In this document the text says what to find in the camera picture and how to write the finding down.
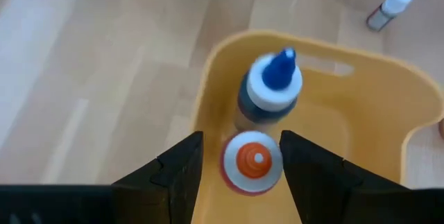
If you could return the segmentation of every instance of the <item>small dropper bottle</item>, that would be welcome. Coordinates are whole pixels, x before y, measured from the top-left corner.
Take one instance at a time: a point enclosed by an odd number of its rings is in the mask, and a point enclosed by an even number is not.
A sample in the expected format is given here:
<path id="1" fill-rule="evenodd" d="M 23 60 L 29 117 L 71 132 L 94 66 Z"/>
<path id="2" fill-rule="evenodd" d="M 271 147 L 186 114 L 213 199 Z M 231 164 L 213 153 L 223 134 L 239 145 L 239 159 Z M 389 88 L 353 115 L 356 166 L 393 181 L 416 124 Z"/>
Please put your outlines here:
<path id="1" fill-rule="evenodd" d="M 386 0 L 367 18 L 367 26 L 373 31 L 380 31 L 392 19 L 407 8 L 412 0 Z"/>

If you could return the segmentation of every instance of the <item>yellow plastic basket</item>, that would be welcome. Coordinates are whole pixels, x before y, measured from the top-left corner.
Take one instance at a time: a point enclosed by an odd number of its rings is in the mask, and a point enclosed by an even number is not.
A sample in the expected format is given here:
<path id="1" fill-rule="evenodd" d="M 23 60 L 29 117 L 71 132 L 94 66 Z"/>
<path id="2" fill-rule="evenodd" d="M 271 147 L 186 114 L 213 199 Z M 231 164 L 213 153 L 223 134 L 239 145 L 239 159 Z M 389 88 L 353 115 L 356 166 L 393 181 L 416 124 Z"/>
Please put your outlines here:
<path id="1" fill-rule="evenodd" d="M 210 54 L 196 99 L 193 130 L 203 130 L 204 160 L 193 223 L 299 223 L 284 175 L 261 196 L 242 196 L 219 174 L 223 142 L 233 133 L 242 76 L 264 53 L 292 46 L 298 54 L 350 65 L 351 74 L 301 67 L 303 86 L 295 109 L 269 134 L 279 141 L 292 130 L 390 180 L 402 183 L 411 134 L 443 118 L 439 86 L 399 60 L 271 31 L 229 37 Z"/>

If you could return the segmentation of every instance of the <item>wooden floor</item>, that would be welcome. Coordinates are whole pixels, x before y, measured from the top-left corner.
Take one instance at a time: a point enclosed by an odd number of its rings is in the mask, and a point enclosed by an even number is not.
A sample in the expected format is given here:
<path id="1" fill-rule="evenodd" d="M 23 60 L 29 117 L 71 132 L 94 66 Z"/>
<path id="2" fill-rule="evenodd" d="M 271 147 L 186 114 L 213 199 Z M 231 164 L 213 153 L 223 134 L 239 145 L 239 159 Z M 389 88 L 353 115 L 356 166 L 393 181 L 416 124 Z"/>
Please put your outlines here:
<path id="1" fill-rule="evenodd" d="M 0 0 L 0 182 L 109 183 L 147 163 L 189 133 L 208 51 L 249 28 L 387 53 L 443 84 L 444 0 L 371 33 L 381 1 Z M 407 186 L 444 187 L 436 126 L 407 166 Z"/>

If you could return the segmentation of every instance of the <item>bottle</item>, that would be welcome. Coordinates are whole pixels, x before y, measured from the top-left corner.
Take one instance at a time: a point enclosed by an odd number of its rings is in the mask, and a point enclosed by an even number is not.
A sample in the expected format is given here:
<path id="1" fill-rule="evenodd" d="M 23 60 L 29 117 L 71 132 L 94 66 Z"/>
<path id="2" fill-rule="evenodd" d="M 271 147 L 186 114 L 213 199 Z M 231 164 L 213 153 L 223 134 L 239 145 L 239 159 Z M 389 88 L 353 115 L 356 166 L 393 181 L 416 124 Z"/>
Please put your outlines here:
<path id="1" fill-rule="evenodd" d="M 241 82 L 236 128 L 265 131 L 290 113 L 301 88 L 302 74 L 294 49 L 259 57 Z"/>
<path id="2" fill-rule="evenodd" d="M 220 156 L 220 171 L 227 186 L 237 193 L 266 193 L 283 171 L 278 143 L 256 130 L 241 132 L 226 142 Z"/>
<path id="3" fill-rule="evenodd" d="M 396 18 L 412 0 L 386 0 L 367 18 L 367 27 L 373 31 L 380 31 L 392 19 Z"/>

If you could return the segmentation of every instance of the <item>orange bottle cap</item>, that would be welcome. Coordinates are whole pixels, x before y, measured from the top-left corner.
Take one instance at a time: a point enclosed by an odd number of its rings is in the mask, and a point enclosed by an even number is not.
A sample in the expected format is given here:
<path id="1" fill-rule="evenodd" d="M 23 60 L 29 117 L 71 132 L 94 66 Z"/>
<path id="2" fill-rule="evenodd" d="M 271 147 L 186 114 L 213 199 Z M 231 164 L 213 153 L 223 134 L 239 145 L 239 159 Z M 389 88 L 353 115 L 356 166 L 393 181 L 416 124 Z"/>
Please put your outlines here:
<path id="1" fill-rule="evenodd" d="M 270 171 L 271 153 L 258 142 L 248 143 L 239 149 L 236 163 L 239 171 L 247 178 L 261 178 Z"/>

